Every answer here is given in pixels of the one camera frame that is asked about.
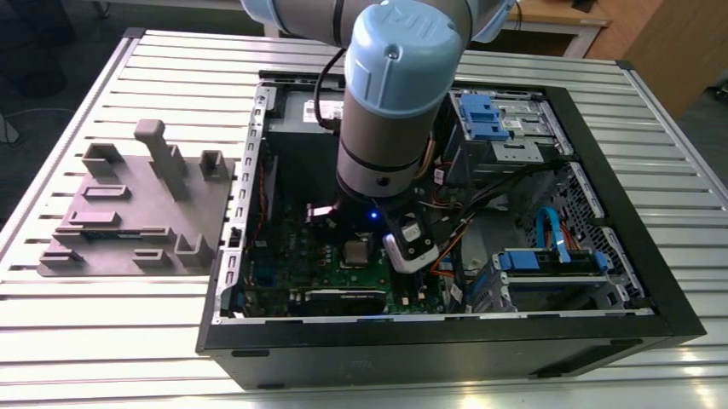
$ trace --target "label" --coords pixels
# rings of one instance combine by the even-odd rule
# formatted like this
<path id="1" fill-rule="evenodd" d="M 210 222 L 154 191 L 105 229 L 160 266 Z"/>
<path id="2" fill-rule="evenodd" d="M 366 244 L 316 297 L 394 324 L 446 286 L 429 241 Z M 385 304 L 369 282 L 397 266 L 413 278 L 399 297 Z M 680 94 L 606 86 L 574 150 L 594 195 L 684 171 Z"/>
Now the label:
<path id="1" fill-rule="evenodd" d="M 459 287 L 455 284 L 450 286 L 450 295 L 457 300 L 457 302 L 463 301 L 463 291 L 459 289 Z"/>
<path id="2" fill-rule="evenodd" d="M 320 101 L 320 118 L 341 119 L 343 112 L 343 101 Z M 303 122 L 316 123 L 316 114 L 314 111 L 314 100 L 307 100 L 303 104 Z"/>
<path id="3" fill-rule="evenodd" d="M 503 119 L 502 126 L 505 126 L 506 128 L 518 128 L 520 130 L 524 128 L 521 121 L 517 121 L 516 119 L 513 120 Z"/>
<path id="4" fill-rule="evenodd" d="M 580 23 L 581 24 L 593 24 L 596 26 L 605 26 L 606 25 L 606 21 L 604 21 L 604 20 L 581 20 Z"/>
<path id="5" fill-rule="evenodd" d="M 442 185 L 445 183 L 445 170 L 442 169 L 434 170 L 434 182 L 438 185 Z"/>

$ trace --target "light blue joint cap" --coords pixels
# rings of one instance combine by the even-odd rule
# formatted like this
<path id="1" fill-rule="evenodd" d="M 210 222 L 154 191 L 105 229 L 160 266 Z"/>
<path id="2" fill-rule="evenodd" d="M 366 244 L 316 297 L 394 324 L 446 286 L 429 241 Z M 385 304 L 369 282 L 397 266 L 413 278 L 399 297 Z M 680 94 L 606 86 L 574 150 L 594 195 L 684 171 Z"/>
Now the light blue joint cap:
<path id="1" fill-rule="evenodd" d="M 473 36 L 473 41 L 477 41 L 478 43 L 490 43 L 494 40 L 494 38 L 498 36 L 498 33 L 501 32 L 502 26 L 505 26 L 505 23 L 509 19 L 509 13 L 513 9 L 513 6 L 516 5 L 516 1 L 517 0 L 502 0 L 501 9 L 495 12 L 493 19 L 487 22 L 486 26 L 482 27 L 482 30 L 478 32 L 478 34 Z M 471 13 L 474 21 L 477 11 L 471 9 Z"/>
<path id="2" fill-rule="evenodd" d="M 274 0 L 240 0 L 240 3 L 252 20 L 262 24 L 275 23 L 278 29 L 284 31 L 272 1 Z"/>
<path id="3" fill-rule="evenodd" d="M 462 40 L 450 18 L 414 0 L 389 0 L 357 17 L 345 75 L 358 103 L 410 118 L 441 103 L 455 78 Z"/>

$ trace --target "open computer tower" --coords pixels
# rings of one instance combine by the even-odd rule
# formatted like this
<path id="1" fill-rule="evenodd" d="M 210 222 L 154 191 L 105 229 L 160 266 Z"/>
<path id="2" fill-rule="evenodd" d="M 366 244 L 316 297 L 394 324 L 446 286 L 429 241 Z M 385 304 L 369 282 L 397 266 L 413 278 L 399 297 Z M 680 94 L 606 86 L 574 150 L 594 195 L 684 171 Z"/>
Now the open computer tower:
<path id="1" fill-rule="evenodd" d="M 414 187 L 435 233 L 457 194 L 562 163 L 489 201 L 457 254 L 401 274 L 377 229 L 337 245 L 311 224 L 337 185 L 315 75 L 260 78 L 196 346 L 243 388 L 570 377 L 704 334 L 565 89 L 454 83 Z M 324 82 L 329 118 L 343 87 Z"/>

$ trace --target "slotted aluminum table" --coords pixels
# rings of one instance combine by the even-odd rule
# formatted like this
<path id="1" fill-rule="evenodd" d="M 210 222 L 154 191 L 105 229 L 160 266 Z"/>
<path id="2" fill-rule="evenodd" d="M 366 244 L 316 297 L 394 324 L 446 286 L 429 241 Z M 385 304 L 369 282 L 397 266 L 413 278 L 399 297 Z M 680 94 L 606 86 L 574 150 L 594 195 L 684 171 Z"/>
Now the slotted aluminum table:
<path id="1" fill-rule="evenodd" d="M 725 189 L 638 76 L 610 61 L 467 53 L 458 77 L 569 89 L 708 330 L 678 349 L 576 379 L 250 393 L 194 351 L 207 277 L 37 274 L 88 144 L 141 153 L 133 124 L 159 118 L 183 155 L 218 149 L 240 160 L 258 71 L 318 72 L 334 51 L 303 40 L 179 32 L 121 39 L 0 234 L 0 404 L 728 407 Z"/>

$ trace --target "green circuit board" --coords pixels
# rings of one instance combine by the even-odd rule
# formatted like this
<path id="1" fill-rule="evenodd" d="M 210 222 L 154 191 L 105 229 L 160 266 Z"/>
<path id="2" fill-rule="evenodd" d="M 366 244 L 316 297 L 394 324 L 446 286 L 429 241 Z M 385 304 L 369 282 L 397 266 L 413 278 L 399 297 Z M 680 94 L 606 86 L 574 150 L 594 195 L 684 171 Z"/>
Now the green circuit board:
<path id="1" fill-rule="evenodd" d="M 383 291 L 387 306 L 383 314 L 437 314 L 442 311 L 441 280 L 413 276 L 422 295 L 402 297 L 394 293 L 393 273 L 382 248 L 371 251 L 366 267 L 350 268 L 342 262 L 342 250 L 322 245 L 300 223 L 284 218 L 275 227 L 278 245 L 267 257 L 248 260 L 250 280 L 246 287 L 248 313 L 256 316 L 290 316 L 291 303 L 306 291 L 320 289 Z"/>

